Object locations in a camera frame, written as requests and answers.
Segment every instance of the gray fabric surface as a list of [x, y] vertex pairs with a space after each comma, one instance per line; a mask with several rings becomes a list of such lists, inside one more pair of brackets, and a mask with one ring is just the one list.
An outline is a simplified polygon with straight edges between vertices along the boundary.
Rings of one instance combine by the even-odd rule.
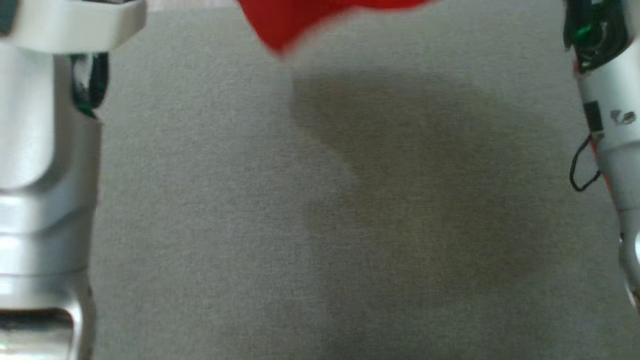
[[562, 22], [446, 0], [280, 62], [153, 14], [100, 111], [96, 359], [639, 358]]

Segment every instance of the red object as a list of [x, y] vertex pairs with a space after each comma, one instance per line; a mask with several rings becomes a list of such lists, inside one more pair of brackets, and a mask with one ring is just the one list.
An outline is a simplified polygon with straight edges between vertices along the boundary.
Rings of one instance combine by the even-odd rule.
[[260, 39], [283, 54], [306, 30], [353, 8], [396, 10], [433, 0], [239, 0]]

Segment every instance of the wooden floor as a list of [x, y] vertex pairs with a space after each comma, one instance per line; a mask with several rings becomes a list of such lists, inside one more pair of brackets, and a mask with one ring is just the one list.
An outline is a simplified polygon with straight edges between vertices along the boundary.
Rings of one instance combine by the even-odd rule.
[[150, 11], [236, 6], [234, 0], [147, 0]]

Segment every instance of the red fabric corner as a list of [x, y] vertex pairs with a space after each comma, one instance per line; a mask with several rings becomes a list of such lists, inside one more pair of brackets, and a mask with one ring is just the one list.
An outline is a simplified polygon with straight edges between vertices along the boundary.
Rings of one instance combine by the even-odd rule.
[[284, 54], [308, 29], [350, 8], [402, 9], [432, 0], [239, 0], [247, 20], [272, 51]]

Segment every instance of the white plastic part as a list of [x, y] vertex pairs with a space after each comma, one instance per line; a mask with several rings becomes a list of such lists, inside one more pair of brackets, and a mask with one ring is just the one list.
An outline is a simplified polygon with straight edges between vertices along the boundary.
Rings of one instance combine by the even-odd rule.
[[19, 0], [12, 32], [0, 41], [51, 54], [103, 53], [144, 28], [146, 19], [145, 0]]

